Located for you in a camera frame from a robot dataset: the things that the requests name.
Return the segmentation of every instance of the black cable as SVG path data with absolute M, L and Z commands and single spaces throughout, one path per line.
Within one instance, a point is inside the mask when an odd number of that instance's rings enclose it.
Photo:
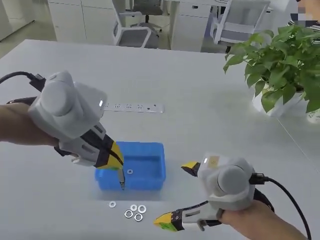
M 291 195 L 291 193 L 282 185 L 280 184 L 278 181 L 270 178 L 270 177 L 264 177 L 264 180 L 266 182 L 271 182 L 275 185 L 277 185 L 279 188 L 281 188 L 282 191 L 284 191 L 284 193 L 289 197 L 289 199 L 291 200 L 291 202 L 293 203 L 293 205 L 295 206 L 296 210 L 298 211 L 301 219 L 302 219 L 302 222 L 304 224 L 304 227 L 305 227 L 305 231 L 306 231 L 306 236 L 308 238 L 308 240 L 311 240 L 311 232 L 310 232 L 310 228 L 309 228 L 309 225 L 308 225 L 308 222 L 303 214 L 303 212 L 301 211 L 298 203 L 296 202 L 296 200 L 294 199 L 294 197 Z
M 0 78 L 0 84 L 2 84 L 4 81 L 16 77 L 16 76 L 26 76 L 30 80 L 30 85 L 33 86 L 38 91 L 42 91 L 45 86 L 46 79 L 42 77 L 41 75 L 33 75 L 32 73 L 26 72 L 26 71 L 16 71 L 9 73 L 3 77 Z
M 2 84 L 4 81 L 16 77 L 16 76 L 26 76 L 28 79 L 30 80 L 34 80 L 36 78 L 36 76 L 34 76 L 33 74 L 29 73 L 29 72 L 25 72 L 25 71 L 16 71 L 13 73 L 9 73 L 3 77 L 0 78 L 0 84 Z

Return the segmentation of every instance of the white flower pot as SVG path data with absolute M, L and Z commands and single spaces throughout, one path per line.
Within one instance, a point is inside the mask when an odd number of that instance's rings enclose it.
M 290 108 L 292 108 L 294 105 L 299 103 L 302 99 L 302 93 L 297 92 L 288 102 L 283 104 L 283 97 L 280 97 L 279 100 L 275 103 L 274 108 L 270 111 L 266 112 L 262 106 L 261 98 L 263 93 L 261 92 L 258 96 L 254 96 L 252 99 L 253 106 L 258 112 L 265 113 L 266 115 L 270 117 L 280 117 L 283 115 L 286 111 L 288 111 Z

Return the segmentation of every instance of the gray knob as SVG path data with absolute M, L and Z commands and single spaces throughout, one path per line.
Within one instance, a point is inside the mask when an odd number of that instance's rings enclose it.
M 226 194 L 239 194 L 246 189 L 248 184 L 246 173 L 237 166 L 223 168 L 218 175 L 218 186 Z

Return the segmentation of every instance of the white cabinet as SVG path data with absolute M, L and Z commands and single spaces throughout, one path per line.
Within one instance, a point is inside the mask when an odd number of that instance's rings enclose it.
M 81 5 L 49 3 L 58 42 L 85 43 L 86 30 Z
M 115 26 L 116 17 L 113 9 L 84 6 L 83 16 L 87 43 L 114 44 L 112 31 Z
M 200 52 L 210 15 L 210 5 L 172 3 L 171 50 Z
M 0 0 L 0 41 L 13 32 L 3 2 Z
M 208 18 L 179 15 L 175 20 L 171 50 L 200 52 Z

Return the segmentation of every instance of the human hand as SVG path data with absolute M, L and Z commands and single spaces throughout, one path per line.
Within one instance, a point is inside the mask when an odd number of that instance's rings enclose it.
M 12 103 L 0 106 L 0 141 L 19 145 L 57 146 L 59 141 L 38 128 L 28 116 L 29 106 Z
M 224 211 L 220 222 L 250 240 L 307 240 L 294 226 L 278 217 L 267 205 L 254 200 L 241 211 Z

